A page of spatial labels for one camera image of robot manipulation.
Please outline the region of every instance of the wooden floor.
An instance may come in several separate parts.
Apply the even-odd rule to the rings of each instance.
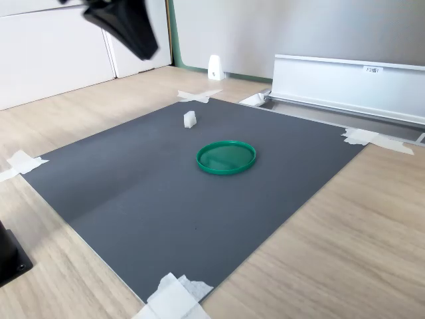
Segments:
[[[238,102],[267,84],[173,67],[0,111],[0,171],[179,100]],[[215,318],[425,318],[425,148],[367,146],[203,303]],[[0,318],[131,318],[143,303],[21,177],[0,220],[34,269],[0,288]]]

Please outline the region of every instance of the green plastic lid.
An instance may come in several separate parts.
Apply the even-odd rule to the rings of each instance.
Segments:
[[[216,175],[231,175],[250,168],[255,163],[255,149],[247,143],[220,141],[201,148],[197,162],[201,169]]]

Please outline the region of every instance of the black base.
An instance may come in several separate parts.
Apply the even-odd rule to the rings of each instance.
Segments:
[[[25,274],[28,270],[33,267],[33,263],[19,244],[18,240],[10,229],[6,230],[12,243],[18,248],[17,255],[11,260],[11,262],[0,272],[0,287],[4,286],[13,279],[18,278],[22,274]]]

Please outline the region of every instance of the small white block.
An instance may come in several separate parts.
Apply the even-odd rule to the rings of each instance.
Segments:
[[[197,123],[197,118],[195,116],[195,111],[188,111],[185,114],[185,127],[191,128]]]

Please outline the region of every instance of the white tape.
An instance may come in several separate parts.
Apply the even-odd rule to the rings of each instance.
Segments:
[[[198,302],[212,289],[186,276],[177,280],[169,273],[133,319],[210,319]]]
[[[41,158],[32,158],[23,150],[19,150],[11,158],[7,159],[7,162],[12,168],[0,173],[0,182],[11,179],[20,173],[26,174],[48,161]]]
[[[183,91],[178,91],[178,95],[183,98],[180,102],[190,102],[190,101],[198,101],[202,103],[208,103],[210,96],[221,92],[222,90],[214,90],[214,91],[206,91],[200,94],[191,94]]]
[[[407,148],[403,145],[403,142],[392,140],[386,136],[380,135],[379,133],[360,130],[356,128],[346,128],[345,131],[346,132],[342,134],[342,136],[347,137],[344,142],[361,145],[367,145],[368,143],[372,143],[382,148],[387,148],[389,150],[414,155],[413,151],[410,148]]]
[[[242,100],[239,102],[239,104],[249,105],[249,106],[256,106],[263,103],[264,103],[264,94],[262,93],[251,95],[249,98],[246,98],[245,100]]]

